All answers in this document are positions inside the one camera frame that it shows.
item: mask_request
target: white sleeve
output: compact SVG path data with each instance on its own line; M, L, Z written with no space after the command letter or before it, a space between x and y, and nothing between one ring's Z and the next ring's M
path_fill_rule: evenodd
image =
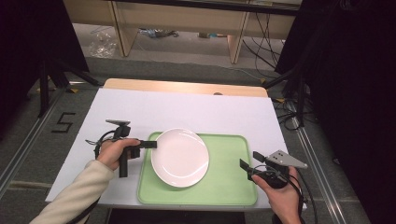
M106 165L99 161L88 162L73 183L63 189L31 224L69 222L100 198L113 177L114 171Z

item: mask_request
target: gray carpet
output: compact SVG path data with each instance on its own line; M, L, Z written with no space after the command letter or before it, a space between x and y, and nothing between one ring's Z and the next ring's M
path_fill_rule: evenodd
M197 64L134 62L123 60L87 58L92 76L100 81L109 77L136 78L148 80L171 80L185 82L220 83L231 85L260 86L257 78L251 77L241 71L225 69L217 66L204 66ZM255 77L260 74L253 69L244 69ZM269 71L262 71L265 75L274 76ZM69 80L80 80L74 75L67 75ZM97 92L97 88L89 84L75 86L77 93L64 92L60 101L54 107L42 133L39 135L28 157L17 172L14 181L37 183L40 186L26 187L21 182L13 182L0 201L0 223L28 223L45 206L44 199L48 193L50 184L55 180L61 166L78 134L90 106ZM38 115L39 94L32 88L30 101L26 101L15 118L9 123L7 134L0 142L0 171L3 172L11 160L13 154L21 145L24 137L33 126ZM270 89L271 97L281 96L282 84ZM287 113L282 106L274 104L278 115ZM57 124L63 113L63 121L72 122L67 133L54 133L64 131L67 125ZM332 150L326 137L315 121L314 115L305 117L310 121L305 122L305 130L320 161L320 165L330 180L334 194L341 205L342 211L348 223L370 223L365 215L359 200L353 189L349 186L342 168L332 162ZM295 131L288 131L283 125L280 126L284 135L290 155L306 161L300 139ZM313 198L318 210L318 223L332 223L332 217L323 200L318 183L311 170L302 170L303 176L312 191ZM92 213L89 223L106 223L107 209L97 207ZM271 223L271 211L260 213L246 213L246 223ZM306 223L314 223L314 209L312 203L307 205L303 213Z

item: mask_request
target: floor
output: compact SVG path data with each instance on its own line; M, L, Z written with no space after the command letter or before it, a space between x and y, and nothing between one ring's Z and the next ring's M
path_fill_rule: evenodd
M110 43L116 43L114 29L112 27L82 24L74 24L74 27L87 62L93 67L92 73L98 76L98 78L104 78L100 76L102 73L109 73L106 75L111 76L111 71L106 71L103 65L102 67L94 66L97 59L91 55L92 48L90 46L95 46L95 44L97 46L100 42L98 42L98 35L101 36L102 40L103 37L108 35L108 41ZM102 64L112 63L112 69L114 69L114 63L119 63L120 66L123 66L124 64L135 62L170 63L184 66L183 68L185 69L191 69L195 65L206 65L210 66L213 73L221 72L225 75L228 73L237 73L240 80L245 78L247 83L252 83L251 85L260 84L264 80L270 80L275 75L273 73L274 68L272 67L275 64L274 55L266 50L269 49L269 46L265 39L245 37L247 45L242 46L238 63L231 64L226 38L202 38L196 33L177 33L178 36L170 35L159 38L150 38L147 35L140 34L137 36L128 57L121 57L116 46L112 56L103 59L106 61L100 62ZM258 50L261 42L262 46L266 49ZM270 44L275 57L278 56L277 53L281 53L283 43L283 40L271 40ZM254 52L259 52L272 66L260 59L258 60L248 48L251 48ZM159 69L159 67L148 66L145 69ZM73 76L69 79L80 81ZM13 125L9 127L9 132L0 142L2 155L4 155L1 158L0 171L6 170L7 163L11 161L16 149L23 145L24 138L30 132L30 128L28 127L35 126L35 112L38 112L39 102L39 94L36 88L37 86L33 86L29 93L30 100L21 107L20 112L12 122ZM270 97L278 98L281 97L280 90L281 85L268 90L268 93ZM61 96L61 100L57 103L57 108L54 109L49 121L46 121L47 126L56 124L58 121L56 118L59 118L60 114L62 114L61 112L88 110L90 100L92 101L95 93L95 88L82 87L79 90L79 95L68 94ZM274 104L274 106L276 113L282 116L292 110L293 104ZM305 109L310 110L310 105L306 105ZM359 199L357 199L353 189L348 185L342 168L332 161L331 148L315 116L308 115L305 118L307 121L305 122L304 129L302 129L303 131L296 132L289 130L293 126L293 120L282 123L281 129L290 155L296 158L309 159L308 154L313 153L313 157L317 158L318 163L313 160L309 164L312 164L313 167L318 169L315 171L304 171L303 175L312 191L313 201L316 202L318 223L370 223L360 206ZM76 125L71 127L71 132L77 133L78 124L82 123L83 120L84 116L75 116L74 123ZM74 141L73 135L63 136L62 142L66 142L67 144L63 144L62 146L58 144L60 139L57 138L60 138L59 136L54 136L53 139L42 139L52 138L51 131L53 130L47 128L43 128L40 131L41 134L31 149L34 153L26 156L23 165L19 167L19 171L14 176L7 192L1 198L0 223L26 223L32 217L36 216L46 204L44 202L46 194L58 172L53 167L56 167L55 164L63 163L64 157L67 156L67 149L71 147ZM309 144L305 144L304 146L303 141L308 141ZM44 148L59 148L59 150L48 151ZM29 170L33 169L32 167L37 169L35 175L29 172ZM107 212L108 210L103 207L95 209L89 223L105 223L104 220L106 220ZM271 211L245 213L246 223L270 223L271 214ZM307 209L304 211L305 222L314 223L314 214L313 204L309 203Z

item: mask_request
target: white plate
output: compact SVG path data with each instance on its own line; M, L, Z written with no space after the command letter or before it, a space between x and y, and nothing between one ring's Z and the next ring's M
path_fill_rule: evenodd
M200 181L209 166L209 153L204 141L185 129L171 129L157 138L151 150L151 164L163 182L186 188Z

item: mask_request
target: hand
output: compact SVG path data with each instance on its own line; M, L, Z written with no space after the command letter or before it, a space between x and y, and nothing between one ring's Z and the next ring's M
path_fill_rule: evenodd
M297 170L294 167L289 167L289 174L297 178ZM298 214L299 195L291 184L288 184L283 189L273 189L267 182L257 175L252 176L253 181L265 191L268 196L269 203L273 211L280 218L283 224L301 223ZM291 182L297 186L298 182L294 178Z
M140 141L133 138L124 138L116 142L107 140L102 143L102 148L97 160L110 169L116 170L120 166L119 157L123 149L128 146L137 146L139 144Z

